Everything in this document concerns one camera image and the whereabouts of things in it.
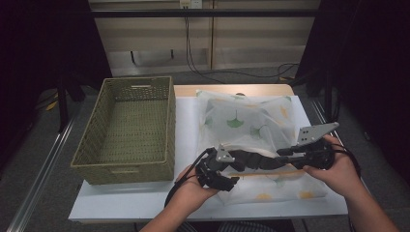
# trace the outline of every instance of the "person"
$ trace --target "person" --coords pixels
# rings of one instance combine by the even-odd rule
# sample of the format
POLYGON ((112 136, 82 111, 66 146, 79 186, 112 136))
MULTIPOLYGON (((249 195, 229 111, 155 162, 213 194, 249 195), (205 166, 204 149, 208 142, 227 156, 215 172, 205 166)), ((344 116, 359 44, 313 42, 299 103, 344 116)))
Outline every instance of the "person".
MULTIPOLYGON (((324 138, 340 145, 337 138, 325 135, 324 138)), ((180 179, 186 168, 178 177, 180 179)), ((335 154, 335 163, 329 170, 304 166, 306 173, 323 181, 330 189, 342 195, 356 231, 398 231, 378 203, 369 194, 359 178, 352 160, 342 154, 335 154)), ((195 175, 194 169, 189 176, 195 175)), ((175 231, 185 219, 210 197, 217 194, 216 189, 203 188, 196 178, 188 178, 175 192, 166 207, 141 231, 175 231)))

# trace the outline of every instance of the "woven basket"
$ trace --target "woven basket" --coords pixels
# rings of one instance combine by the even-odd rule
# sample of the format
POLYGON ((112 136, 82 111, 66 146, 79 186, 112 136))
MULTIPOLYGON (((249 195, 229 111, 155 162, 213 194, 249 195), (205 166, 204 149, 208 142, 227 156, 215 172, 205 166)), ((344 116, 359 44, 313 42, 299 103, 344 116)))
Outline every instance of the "woven basket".
POLYGON ((174 163, 172 78, 105 79, 71 167, 105 185, 170 181, 174 163))

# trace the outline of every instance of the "human hand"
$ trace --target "human hand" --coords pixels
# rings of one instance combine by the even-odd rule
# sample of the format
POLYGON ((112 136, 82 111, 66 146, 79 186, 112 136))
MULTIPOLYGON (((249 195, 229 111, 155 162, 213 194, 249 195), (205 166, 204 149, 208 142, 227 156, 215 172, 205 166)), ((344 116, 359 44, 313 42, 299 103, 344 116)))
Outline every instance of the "human hand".
MULTIPOLYGON (((340 145, 335 137, 325 135, 323 138, 331 144, 340 145)), ((357 190, 365 189, 352 160, 342 153, 335 154, 335 162, 329 170, 317 169, 308 165, 304 166, 304 170, 307 174, 323 181, 333 191, 346 198, 354 197, 357 190)))
MULTIPOLYGON (((186 167, 177 178, 180 180, 190 167, 186 167)), ((187 180, 178 188, 166 207, 176 207, 181 214, 190 215, 202 204, 218 193, 217 189, 203 188, 196 179, 195 168, 188 174, 187 180)))

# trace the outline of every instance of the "white table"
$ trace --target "white table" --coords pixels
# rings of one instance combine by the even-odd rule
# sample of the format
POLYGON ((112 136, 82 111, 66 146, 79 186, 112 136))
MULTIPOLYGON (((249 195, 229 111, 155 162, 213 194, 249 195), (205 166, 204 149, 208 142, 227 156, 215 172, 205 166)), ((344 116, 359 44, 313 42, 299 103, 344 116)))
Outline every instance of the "white table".
MULTIPOLYGON (((309 126, 298 97, 292 96, 297 128, 309 126)), ((192 97, 177 98, 175 176, 195 160, 198 117, 192 97)), ((83 223, 147 221, 163 208, 173 182, 90 186, 84 181, 73 205, 70 220, 83 223)), ((325 197, 273 203, 224 206, 218 196, 210 198, 188 220, 305 218, 346 215, 344 198, 328 189, 325 197)))

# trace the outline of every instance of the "translucent plastic sheet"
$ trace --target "translucent plastic sheet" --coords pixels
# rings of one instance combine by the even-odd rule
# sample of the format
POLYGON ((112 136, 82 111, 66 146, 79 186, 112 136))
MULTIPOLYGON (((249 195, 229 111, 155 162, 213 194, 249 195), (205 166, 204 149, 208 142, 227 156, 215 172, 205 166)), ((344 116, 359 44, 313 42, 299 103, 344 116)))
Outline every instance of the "translucent plastic sheet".
MULTIPOLYGON (((290 97, 254 101, 245 96, 197 91, 199 140, 197 153, 220 144, 227 151, 243 150, 275 158, 276 150, 296 144, 290 97)), ((292 165, 275 170, 226 168, 225 176, 241 179, 230 192, 221 191, 224 204, 285 201, 326 195, 324 184, 292 165)))

